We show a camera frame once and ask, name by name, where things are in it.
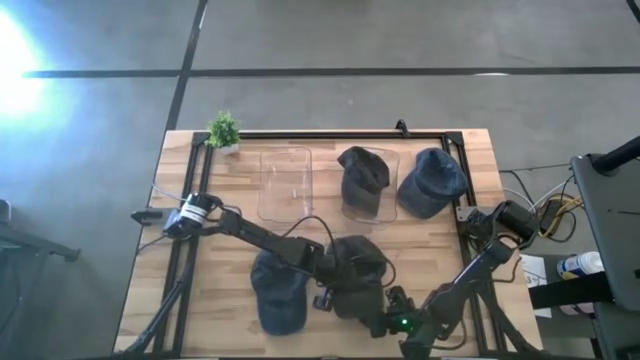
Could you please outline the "white wipes canister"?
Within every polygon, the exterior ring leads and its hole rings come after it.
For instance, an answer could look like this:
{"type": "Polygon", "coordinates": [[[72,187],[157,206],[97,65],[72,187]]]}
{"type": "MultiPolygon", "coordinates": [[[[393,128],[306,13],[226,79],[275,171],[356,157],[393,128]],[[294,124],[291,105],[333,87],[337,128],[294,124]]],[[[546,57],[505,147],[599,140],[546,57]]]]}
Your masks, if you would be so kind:
{"type": "Polygon", "coordinates": [[[597,251],[572,255],[556,265],[556,271],[563,280],[571,280],[604,271],[597,251]]]}

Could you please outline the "black cap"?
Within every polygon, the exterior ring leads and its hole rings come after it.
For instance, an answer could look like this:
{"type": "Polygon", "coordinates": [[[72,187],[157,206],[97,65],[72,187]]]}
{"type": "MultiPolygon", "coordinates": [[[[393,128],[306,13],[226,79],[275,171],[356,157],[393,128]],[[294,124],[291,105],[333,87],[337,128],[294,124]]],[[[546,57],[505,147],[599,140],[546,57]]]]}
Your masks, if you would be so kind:
{"type": "Polygon", "coordinates": [[[346,247],[355,270],[355,289],[331,291],[332,306],[341,319],[368,318],[382,311],[383,277],[387,272],[387,257],[369,238],[351,235],[338,238],[330,248],[346,247]]]}
{"type": "Polygon", "coordinates": [[[360,146],[348,148],[337,161],[343,168],[343,202],[368,217],[376,217],[382,191],[390,185],[390,170],[386,162],[360,146]]]}

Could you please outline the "black tube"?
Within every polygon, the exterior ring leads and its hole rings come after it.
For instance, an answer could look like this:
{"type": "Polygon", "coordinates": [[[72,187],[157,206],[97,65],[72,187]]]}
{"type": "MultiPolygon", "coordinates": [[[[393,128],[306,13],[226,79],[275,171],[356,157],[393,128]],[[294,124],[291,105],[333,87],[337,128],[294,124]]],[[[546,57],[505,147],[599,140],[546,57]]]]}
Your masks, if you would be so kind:
{"type": "Polygon", "coordinates": [[[602,175],[611,175],[619,167],[638,157],[640,157],[640,136],[636,136],[606,154],[594,155],[591,164],[596,172],[602,175]]]}

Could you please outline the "black aluminium table frame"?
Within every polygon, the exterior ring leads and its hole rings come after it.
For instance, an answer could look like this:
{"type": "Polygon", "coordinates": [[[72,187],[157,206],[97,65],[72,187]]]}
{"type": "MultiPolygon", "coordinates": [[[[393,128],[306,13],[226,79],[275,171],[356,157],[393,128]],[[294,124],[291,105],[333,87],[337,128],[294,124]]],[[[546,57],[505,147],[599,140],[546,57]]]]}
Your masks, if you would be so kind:
{"type": "MultiPolygon", "coordinates": [[[[353,145],[389,149],[399,155],[399,172],[406,175],[416,154],[427,147],[447,147],[469,171],[473,192],[464,203],[491,207],[504,199],[503,186],[489,134],[484,129],[415,130],[404,137],[397,130],[245,131],[234,155],[206,152],[197,131],[171,131],[162,146],[150,205],[169,208],[174,194],[206,188],[240,207],[257,221],[260,154],[272,148],[304,147],[311,153],[314,217],[297,225],[284,222],[277,230],[323,241],[328,231],[353,234],[361,225],[340,212],[338,155],[353,145]]],[[[422,300],[451,280],[469,259],[470,248],[459,240],[454,212],[444,209],[422,221],[397,209],[389,224],[365,225],[364,232],[391,258],[396,281],[422,300]]],[[[127,299],[114,347],[132,345],[157,311],[186,260],[186,244],[171,245],[160,229],[143,229],[143,251],[134,262],[127,299]]],[[[290,336],[268,336],[259,326],[249,270],[256,251],[237,239],[212,236],[196,251],[190,295],[169,314],[162,335],[153,340],[155,357],[194,360],[242,358],[325,358],[335,360],[401,360],[394,336],[372,338],[360,324],[312,310],[304,330],[290,336]]]]}

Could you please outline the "small green potted plant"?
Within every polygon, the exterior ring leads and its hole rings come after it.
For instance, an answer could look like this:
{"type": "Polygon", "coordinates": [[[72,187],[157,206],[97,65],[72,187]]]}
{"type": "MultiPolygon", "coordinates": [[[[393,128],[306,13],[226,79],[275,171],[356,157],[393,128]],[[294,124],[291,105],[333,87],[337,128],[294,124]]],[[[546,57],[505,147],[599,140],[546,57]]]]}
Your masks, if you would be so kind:
{"type": "Polygon", "coordinates": [[[239,151],[239,128],[237,120],[229,111],[219,111],[208,123],[207,146],[223,155],[235,154],[239,151]]]}

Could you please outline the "faded blue denim cap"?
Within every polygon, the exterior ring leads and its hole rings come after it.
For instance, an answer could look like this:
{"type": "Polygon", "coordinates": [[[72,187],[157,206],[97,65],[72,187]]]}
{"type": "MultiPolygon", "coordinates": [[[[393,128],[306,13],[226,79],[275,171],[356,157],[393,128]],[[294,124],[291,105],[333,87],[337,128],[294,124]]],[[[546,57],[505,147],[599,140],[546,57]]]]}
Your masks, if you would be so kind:
{"type": "Polygon", "coordinates": [[[458,162],[439,148],[426,148],[416,155],[415,167],[397,192],[399,204],[414,217],[430,219],[459,199],[469,189],[458,162]]]}

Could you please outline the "grey equipment cart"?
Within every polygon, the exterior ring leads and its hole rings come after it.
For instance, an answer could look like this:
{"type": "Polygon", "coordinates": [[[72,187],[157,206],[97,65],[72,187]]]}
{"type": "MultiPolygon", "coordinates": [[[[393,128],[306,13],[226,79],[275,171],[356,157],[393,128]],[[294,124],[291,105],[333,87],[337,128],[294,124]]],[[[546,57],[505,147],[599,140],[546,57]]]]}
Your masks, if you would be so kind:
{"type": "Polygon", "coordinates": [[[596,306],[602,350],[640,360],[640,160],[602,175],[576,156],[571,168],[612,293],[610,304],[596,306]]]}

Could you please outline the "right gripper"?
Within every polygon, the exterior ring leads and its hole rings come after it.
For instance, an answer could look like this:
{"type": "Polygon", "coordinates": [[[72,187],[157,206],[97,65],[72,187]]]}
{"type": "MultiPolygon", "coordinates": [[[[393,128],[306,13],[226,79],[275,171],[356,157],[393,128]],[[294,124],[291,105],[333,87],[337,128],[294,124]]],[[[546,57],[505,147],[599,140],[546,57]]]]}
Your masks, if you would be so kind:
{"type": "Polygon", "coordinates": [[[388,306],[384,313],[368,318],[368,327],[372,338],[381,338],[387,334],[410,333],[416,325],[416,307],[401,286],[393,286],[386,291],[388,306]]]}

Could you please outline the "dark blue cap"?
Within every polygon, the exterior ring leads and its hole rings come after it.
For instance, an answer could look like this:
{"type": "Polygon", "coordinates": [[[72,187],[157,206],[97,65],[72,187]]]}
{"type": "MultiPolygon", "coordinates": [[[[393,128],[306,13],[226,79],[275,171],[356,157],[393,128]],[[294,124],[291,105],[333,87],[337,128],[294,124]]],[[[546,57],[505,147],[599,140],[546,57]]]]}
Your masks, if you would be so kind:
{"type": "Polygon", "coordinates": [[[271,336],[301,331],[307,320],[309,277],[281,262],[274,254],[260,251],[253,262],[250,283],[262,330],[271,336]]]}

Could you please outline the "black tripod stand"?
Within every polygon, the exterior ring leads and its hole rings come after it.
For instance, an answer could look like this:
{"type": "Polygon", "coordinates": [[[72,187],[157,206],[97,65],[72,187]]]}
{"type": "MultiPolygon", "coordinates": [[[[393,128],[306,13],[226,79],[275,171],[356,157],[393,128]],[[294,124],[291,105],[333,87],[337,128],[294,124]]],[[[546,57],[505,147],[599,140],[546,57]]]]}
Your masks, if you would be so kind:
{"type": "Polygon", "coordinates": [[[11,224],[12,206],[0,199],[0,244],[8,243],[20,247],[29,247],[63,257],[68,262],[76,261],[80,249],[70,248],[60,243],[20,230],[11,224]]]}

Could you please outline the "clear plastic bin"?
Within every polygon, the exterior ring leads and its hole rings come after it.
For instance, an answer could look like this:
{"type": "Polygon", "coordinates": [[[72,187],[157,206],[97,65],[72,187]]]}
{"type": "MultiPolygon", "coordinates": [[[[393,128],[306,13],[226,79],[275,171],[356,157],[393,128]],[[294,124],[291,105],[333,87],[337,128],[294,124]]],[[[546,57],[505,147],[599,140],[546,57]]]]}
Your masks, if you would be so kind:
{"type": "Polygon", "coordinates": [[[260,154],[257,208],[263,221],[292,223],[312,213],[312,154],[306,147],[281,146],[260,154]]]}
{"type": "Polygon", "coordinates": [[[377,155],[379,155],[387,164],[390,170],[390,185],[382,191],[379,213],[376,217],[368,217],[363,212],[355,210],[347,206],[342,200],[342,212],[351,220],[369,223],[384,224],[391,223],[397,217],[397,175],[400,163],[399,154],[390,149],[363,147],[377,155]]]}

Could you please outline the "white paper sheet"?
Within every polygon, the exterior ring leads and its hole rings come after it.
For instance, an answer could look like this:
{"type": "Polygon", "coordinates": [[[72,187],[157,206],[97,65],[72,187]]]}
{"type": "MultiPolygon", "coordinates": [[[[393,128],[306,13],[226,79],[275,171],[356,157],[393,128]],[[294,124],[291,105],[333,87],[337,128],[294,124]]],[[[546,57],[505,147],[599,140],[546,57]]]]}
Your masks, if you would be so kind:
{"type": "Polygon", "coordinates": [[[521,265],[528,288],[547,284],[544,259],[538,256],[521,254],[521,265]]]}

